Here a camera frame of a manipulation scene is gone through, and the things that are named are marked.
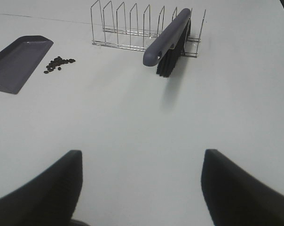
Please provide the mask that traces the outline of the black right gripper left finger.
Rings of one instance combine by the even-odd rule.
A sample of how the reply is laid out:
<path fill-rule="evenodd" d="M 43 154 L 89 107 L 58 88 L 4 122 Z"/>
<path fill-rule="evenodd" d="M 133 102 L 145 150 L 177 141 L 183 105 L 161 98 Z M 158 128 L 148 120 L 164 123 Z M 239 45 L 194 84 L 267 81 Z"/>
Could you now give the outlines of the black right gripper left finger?
<path fill-rule="evenodd" d="M 82 188 L 82 152 L 71 150 L 0 198 L 0 226 L 80 226 L 72 219 Z"/>

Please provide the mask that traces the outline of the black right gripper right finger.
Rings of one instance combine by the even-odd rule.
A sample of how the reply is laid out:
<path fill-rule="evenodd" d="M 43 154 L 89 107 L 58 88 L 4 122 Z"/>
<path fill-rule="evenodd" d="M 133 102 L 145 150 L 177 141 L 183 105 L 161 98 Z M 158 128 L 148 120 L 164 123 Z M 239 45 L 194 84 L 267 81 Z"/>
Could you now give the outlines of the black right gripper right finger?
<path fill-rule="evenodd" d="M 215 226 L 284 226 L 284 195 L 218 150 L 205 151 L 201 189 Z"/>

